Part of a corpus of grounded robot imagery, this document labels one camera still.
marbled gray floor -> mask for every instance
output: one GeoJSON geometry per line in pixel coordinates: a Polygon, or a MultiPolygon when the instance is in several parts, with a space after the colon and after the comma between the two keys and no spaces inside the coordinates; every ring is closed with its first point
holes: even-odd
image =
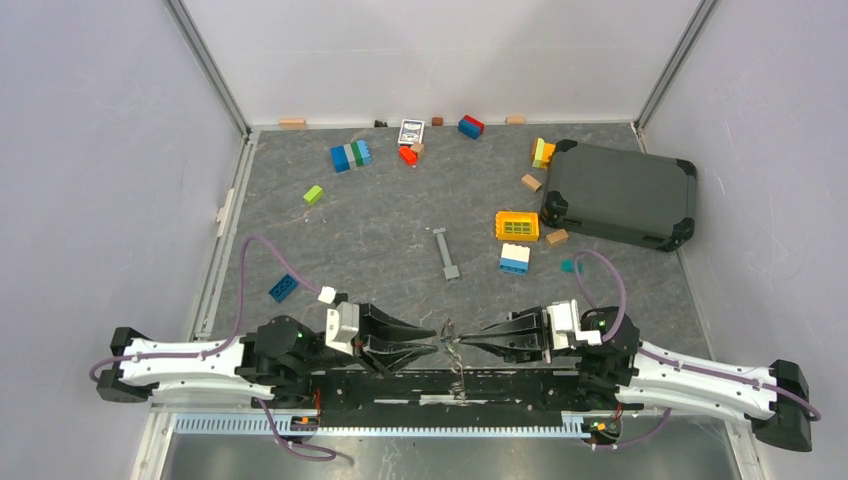
{"type": "MultiPolygon", "coordinates": [[[[479,140],[456,127],[426,127],[425,151],[417,168],[397,154],[397,128],[263,132],[259,137],[235,247],[230,258],[213,334],[226,335],[235,315],[238,251],[242,239],[260,233],[317,285],[348,292],[352,301],[372,302],[403,321],[434,330],[450,316],[457,332],[472,332],[501,321],[511,310],[578,298],[587,308],[573,275],[560,264],[581,248],[606,255],[623,274],[627,312],[642,337],[689,355],[707,356],[678,258],[612,241],[572,234],[548,247],[540,238],[531,248],[530,272],[498,271],[502,242],[494,237],[498,210],[538,211],[541,190],[521,177],[544,182],[545,171],[530,165],[532,140],[572,138],[637,150],[624,124],[488,126],[479,140]],[[335,173],[329,149],[364,139],[373,163],[335,173]],[[303,194],[320,185],[324,197],[312,207],[303,194]],[[432,230],[447,228],[447,242],[462,279],[445,285],[432,230]]],[[[542,227],[542,234],[550,232],[542,227]]],[[[284,271],[267,249],[251,246],[247,256],[245,310],[241,331],[287,314],[322,330],[324,308],[299,287],[282,304],[268,290],[284,271]]],[[[618,294],[603,266],[586,263],[588,285],[603,305],[618,294]]],[[[499,358],[461,347],[466,366],[501,366],[499,358]]],[[[444,355],[412,366],[445,367],[444,355]]]]}

blue lego brick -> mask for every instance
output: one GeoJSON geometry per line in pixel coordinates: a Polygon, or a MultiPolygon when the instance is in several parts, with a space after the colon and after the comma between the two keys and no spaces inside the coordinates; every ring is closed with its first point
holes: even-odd
{"type": "MultiPolygon", "coordinates": [[[[580,273],[583,273],[583,264],[579,264],[580,273]]],[[[562,262],[562,271],[566,273],[574,273],[574,260],[568,259],[562,262]]]]}
{"type": "Polygon", "coordinates": [[[457,128],[459,128],[460,132],[462,132],[466,136],[473,138],[474,140],[477,140],[478,138],[480,138],[480,135],[483,134],[483,131],[480,130],[477,125],[474,125],[473,123],[467,122],[465,120],[460,120],[459,126],[457,128]]]}
{"type": "Polygon", "coordinates": [[[530,264],[527,262],[519,262],[508,258],[501,258],[501,263],[498,266],[498,269],[502,272],[514,273],[516,275],[526,275],[528,268],[530,268],[530,264]]]}
{"type": "Polygon", "coordinates": [[[347,161],[347,155],[344,152],[344,145],[339,145],[338,147],[333,147],[330,149],[330,154],[333,156],[333,168],[336,169],[336,173],[344,172],[345,170],[350,170],[350,164],[347,161]]]}
{"type": "Polygon", "coordinates": [[[291,275],[286,275],[268,291],[268,295],[271,295],[277,303],[281,303],[295,288],[297,288],[297,280],[293,279],[291,275]]]}
{"type": "Polygon", "coordinates": [[[362,163],[369,165],[371,163],[371,150],[368,150],[365,140],[357,140],[356,146],[359,147],[359,153],[362,155],[362,163]]]}

red lego brick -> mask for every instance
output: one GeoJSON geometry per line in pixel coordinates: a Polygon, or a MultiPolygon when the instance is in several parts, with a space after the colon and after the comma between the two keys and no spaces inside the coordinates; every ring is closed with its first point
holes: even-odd
{"type": "Polygon", "coordinates": [[[398,149],[398,153],[400,154],[400,158],[402,158],[407,165],[414,166],[418,162],[418,155],[416,155],[415,152],[407,146],[400,147],[400,149],[398,149]]]}
{"type": "Polygon", "coordinates": [[[472,117],[471,115],[466,115],[466,116],[462,117],[462,119],[465,120],[466,122],[476,126],[477,128],[479,128],[480,129],[480,135],[483,134],[483,130],[485,130],[486,126],[483,125],[483,123],[480,122],[480,120],[477,120],[476,118],[472,117]]]}

yellow lego brick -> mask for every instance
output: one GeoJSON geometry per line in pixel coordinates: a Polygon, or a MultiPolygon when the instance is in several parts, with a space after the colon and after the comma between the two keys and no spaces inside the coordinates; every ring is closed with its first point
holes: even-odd
{"type": "Polygon", "coordinates": [[[535,212],[498,212],[495,215],[495,238],[507,242],[539,240],[539,214],[535,212]]]}
{"type": "Polygon", "coordinates": [[[536,140],[533,140],[533,148],[530,150],[530,161],[533,162],[534,166],[542,161],[542,154],[544,153],[545,141],[541,137],[536,137],[536,140]]]}

blue and white lego brick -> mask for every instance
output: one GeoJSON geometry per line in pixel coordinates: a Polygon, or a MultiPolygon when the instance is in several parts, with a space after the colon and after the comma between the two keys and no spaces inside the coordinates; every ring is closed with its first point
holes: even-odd
{"type": "Polygon", "coordinates": [[[350,170],[350,164],[347,161],[347,155],[345,155],[344,145],[331,148],[330,154],[333,156],[333,168],[336,169],[336,173],[350,170]]]}
{"type": "Polygon", "coordinates": [[[359,153],[362,155],[362,163],[365,165],[371,164],[371,150],[368,150],[368,145],[365,145],[365,140],[357,140],[356,146],[359,147],[359,153]]]}
{"type": "Polygon", "coordinates": [[[498,268],[507,273],[525,275],[530,269],[530,248],[505,243],[498,268]]]}

